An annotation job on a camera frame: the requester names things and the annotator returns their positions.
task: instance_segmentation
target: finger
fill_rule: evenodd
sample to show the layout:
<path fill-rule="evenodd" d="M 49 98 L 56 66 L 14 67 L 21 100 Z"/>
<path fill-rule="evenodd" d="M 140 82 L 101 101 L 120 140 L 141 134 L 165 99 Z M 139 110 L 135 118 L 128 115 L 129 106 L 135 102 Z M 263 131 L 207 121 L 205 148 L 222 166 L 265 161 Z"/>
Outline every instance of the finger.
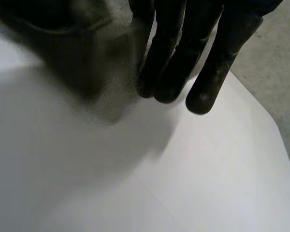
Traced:
<path fill-rule="evenodd" d="M 185 10 L 185 0 L 155 0 L 157 31 L 139 77 L 139 94 L 148 98 L 175 47 Z"/>
<path fill-rule="evenodd" d="M 188 81 L 222 12 L 216 2 L 187 0 L 182 38 L 154 92 L 159 102 L 175 101 Z"/>
<path fill-rule="evenodd" d="M 186 99 L 191 112 L 206 114 L 211 110 L 241 47 L 261 23 L 262 16 L 228 11 L 226 6 L 210 54 Z"/>
<path fill-rule="evenodd" d="M 155 10 L 153 0 L 129 0 L 129 6 L 133 13 L 131 27 L 133 29 L 137 69 L 143 63 L 148 38 L 154 22 Z"/>

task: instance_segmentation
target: floor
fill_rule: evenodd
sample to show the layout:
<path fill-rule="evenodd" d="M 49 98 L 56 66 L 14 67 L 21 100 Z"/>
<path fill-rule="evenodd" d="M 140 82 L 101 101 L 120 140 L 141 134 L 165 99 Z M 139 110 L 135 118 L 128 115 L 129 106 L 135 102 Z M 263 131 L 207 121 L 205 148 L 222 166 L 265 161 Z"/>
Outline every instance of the floor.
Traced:
<path fill-rule="evenodd" d="M 119 21 L 127 23 L 131 17 L 128 0 L 109 3 Z M 273 117 L 290 159 L 290 0 L 264 19 L 242 48 L 231 71 Z M 193 75 L 202 67 L 209 47 Z"/>

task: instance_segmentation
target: gray carpet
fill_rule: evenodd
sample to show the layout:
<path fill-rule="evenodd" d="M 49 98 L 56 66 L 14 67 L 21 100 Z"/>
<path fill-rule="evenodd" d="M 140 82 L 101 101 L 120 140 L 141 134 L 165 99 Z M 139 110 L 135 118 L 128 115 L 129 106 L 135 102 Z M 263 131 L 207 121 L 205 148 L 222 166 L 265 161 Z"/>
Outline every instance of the gray carpet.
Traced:
<path fill-rule="evenodd" d="M 128 0 L 109 2 L 117 19 L 128 23 Z M 209 46 L 193 74 L 201 69 L 208 50 Z M 265 16 L 231 71 L 276 121 L 290 159 L 290 0 Z"/>

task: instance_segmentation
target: gloved hand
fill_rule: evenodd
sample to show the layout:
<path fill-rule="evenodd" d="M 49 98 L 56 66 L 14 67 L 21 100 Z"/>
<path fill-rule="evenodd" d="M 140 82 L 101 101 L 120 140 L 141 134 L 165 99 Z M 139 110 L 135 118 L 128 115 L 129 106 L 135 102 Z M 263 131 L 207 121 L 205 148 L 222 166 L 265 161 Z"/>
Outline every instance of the gloved hand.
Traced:
<path fill-rule="evenodd" d="M 152 24 L 156 10 L 157 31 L 139 76 L 139 94 L 162 103 L 176 100 L 198 62 L 213 27 L 218 31 L 206 60 L 186 98 L 187 108 L 208 113 L 244 43 L 282 0 L 130 0 L 133 20 Z M 185 11 L 182 37 L 175 47 Z"/>

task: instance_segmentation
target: leather glove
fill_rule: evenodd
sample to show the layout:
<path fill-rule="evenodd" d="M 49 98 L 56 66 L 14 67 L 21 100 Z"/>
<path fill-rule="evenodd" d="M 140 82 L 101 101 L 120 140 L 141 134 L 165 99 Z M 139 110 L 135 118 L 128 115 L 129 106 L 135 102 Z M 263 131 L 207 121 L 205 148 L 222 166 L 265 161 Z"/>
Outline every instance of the leather glove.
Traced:
<path fill-rule="evenodd" d="M 220 18 L 210 54 L 186 98 L 187 108 L 201 115 L 212 109 L 230 67 L 262 23 L 262 16 L 282 0 L 130 0 L 135 16 L 146 10 L 136 9 L 138 2 L 154 6 L 158 24 L 139 76 L 139 94 L 154 96 L 162 103 L 171 103 L 179 96 Z M 184 12 L 182 37 L 172 55 Z"/>

